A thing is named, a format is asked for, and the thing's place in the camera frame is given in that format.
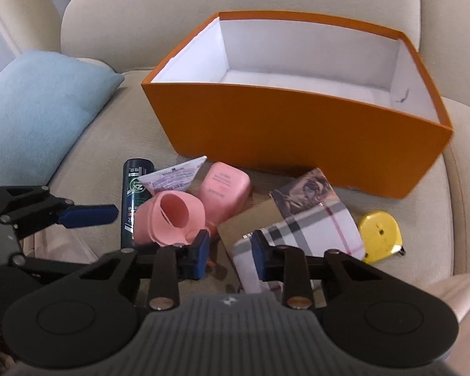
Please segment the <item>dark green shampoo bottle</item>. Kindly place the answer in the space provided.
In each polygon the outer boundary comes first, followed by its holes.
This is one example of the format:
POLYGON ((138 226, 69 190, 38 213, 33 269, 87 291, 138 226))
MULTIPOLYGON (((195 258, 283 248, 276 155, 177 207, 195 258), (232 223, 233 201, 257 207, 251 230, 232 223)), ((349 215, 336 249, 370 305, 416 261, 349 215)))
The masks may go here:
POLYGON ((133 248, 135 216, 138 207, 149 200, 152 195, 139 180, 139 177, 155 171, 154 163, 149 159, 128 159, 123 165, 121 196, 121 234, 122 248, 133 248))

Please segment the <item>pink plastic bottle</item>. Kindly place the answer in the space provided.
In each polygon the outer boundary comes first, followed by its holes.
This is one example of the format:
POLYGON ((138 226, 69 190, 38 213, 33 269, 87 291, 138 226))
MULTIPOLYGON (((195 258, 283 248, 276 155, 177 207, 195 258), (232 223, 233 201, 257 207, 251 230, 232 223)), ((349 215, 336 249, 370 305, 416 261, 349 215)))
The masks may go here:
POLYGON ((250 192, 251 181, 246 172, 223 162, 214 163, 198 191, 210 232, 216 232, 219 224, 240 213, 250 192))

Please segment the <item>white lotion tube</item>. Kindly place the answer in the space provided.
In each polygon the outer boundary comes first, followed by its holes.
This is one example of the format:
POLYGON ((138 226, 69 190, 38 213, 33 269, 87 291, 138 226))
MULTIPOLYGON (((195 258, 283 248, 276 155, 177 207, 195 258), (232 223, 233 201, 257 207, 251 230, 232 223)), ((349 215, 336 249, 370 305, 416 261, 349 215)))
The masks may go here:
POLYGON ((160 171, 138 177, 139 182, 152 195, 163 191, 186 191, 197 176, 207 157, 200 156, 160 171))

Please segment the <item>yellow tape measure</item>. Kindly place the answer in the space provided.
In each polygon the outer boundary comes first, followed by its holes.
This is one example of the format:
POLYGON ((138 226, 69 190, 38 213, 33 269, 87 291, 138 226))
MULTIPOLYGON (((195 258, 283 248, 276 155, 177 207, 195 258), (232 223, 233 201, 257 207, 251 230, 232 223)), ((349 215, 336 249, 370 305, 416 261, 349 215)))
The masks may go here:
POLYGON ((385 211, 366 214, 358 223, 365 247, 363 261, 373 264, 393 255, 405 255, 402 232, 395 218, 385 211))

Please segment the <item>light blue cushion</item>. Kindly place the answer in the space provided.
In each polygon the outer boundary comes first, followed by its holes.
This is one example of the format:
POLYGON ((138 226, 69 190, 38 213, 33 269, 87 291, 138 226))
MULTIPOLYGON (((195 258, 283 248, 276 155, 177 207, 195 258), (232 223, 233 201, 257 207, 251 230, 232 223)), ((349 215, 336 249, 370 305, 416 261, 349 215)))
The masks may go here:
POLYGON ((55 52, 28 51, 0 73, 0 186, 45 185, 124 78, 55 52))

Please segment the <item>orange cardboard box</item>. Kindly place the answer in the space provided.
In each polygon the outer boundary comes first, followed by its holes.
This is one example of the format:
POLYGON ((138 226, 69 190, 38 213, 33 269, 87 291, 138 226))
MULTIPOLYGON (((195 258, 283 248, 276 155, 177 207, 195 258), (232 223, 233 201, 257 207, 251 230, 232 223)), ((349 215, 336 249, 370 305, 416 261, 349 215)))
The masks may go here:
POLYGON ((403 32, 326 14, 214 14, 142 89, 178 154, 396 199, 453 132, 403 32))

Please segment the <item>beige sofa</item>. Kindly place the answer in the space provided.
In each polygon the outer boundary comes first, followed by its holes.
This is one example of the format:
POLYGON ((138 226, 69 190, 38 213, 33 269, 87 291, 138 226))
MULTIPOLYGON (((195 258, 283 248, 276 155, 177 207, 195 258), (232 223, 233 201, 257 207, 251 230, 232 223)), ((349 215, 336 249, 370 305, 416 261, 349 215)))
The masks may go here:
POLYGON ((65 158, 51 187, 76 200, 112 202, 118 163, 138 154, 178 162, 141 90, 142 78, 218 11, 292 10, 359 19, 404 32, 441 92, 454 136, 402 200, 342 188, 355 218, 393 215, 406 256, 379 268, 441 297, 461 322, 448 363, 470 375, 470 0, 71 0, 57 28, 66 55, 111 66, 124 83, 65 158))

